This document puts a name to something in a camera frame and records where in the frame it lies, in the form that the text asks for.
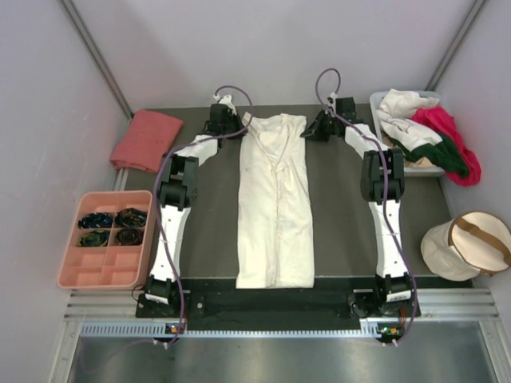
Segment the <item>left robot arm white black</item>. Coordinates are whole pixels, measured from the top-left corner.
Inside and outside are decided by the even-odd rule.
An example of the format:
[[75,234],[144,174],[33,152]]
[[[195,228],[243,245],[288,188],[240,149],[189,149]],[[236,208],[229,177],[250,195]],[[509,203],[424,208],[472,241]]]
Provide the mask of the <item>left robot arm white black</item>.
[[218,97],[211,105],[203,131],[191,143],[178,146],[161,169],[155,183],[159,238],[145,299],[153,302],[155,309],[164,316],[173,316],[181,305],[177,293],[180,249],[197,196],[199,167],[218,153],[223,139],[240,138],[244,133],[245,127],[232,97]]

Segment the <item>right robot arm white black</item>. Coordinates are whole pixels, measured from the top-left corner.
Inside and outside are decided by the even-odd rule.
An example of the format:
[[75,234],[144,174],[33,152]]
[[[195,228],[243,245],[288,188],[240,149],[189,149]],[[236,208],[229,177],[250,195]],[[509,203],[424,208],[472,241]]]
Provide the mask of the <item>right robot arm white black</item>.
[[403,259],[400,207],[404,194],[404,159],[399,149],[389,148],[364,124],[339,114],[343,100],[331,93],[322,112],[301,137],[327,142],[331,136],[344,139],[362,159],[360,190],[374,220],[378,261],[374,309],[389,316],[414,297],[410,268]]

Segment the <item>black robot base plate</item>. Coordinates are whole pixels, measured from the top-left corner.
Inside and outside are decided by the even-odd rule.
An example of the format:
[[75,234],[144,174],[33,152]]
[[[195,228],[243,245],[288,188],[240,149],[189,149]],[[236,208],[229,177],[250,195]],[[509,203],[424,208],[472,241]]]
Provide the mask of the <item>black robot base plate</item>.
[[374,278],[315,279],[312,288],[236,288],[233,278],[185,278],[171,305],[150,302],[141,294],[137,318],[184,317],[188,330],[278,331],[356,330],[359,320],[388,317],[397,322],[420,310],[413,299],[390,310],[372,297]]

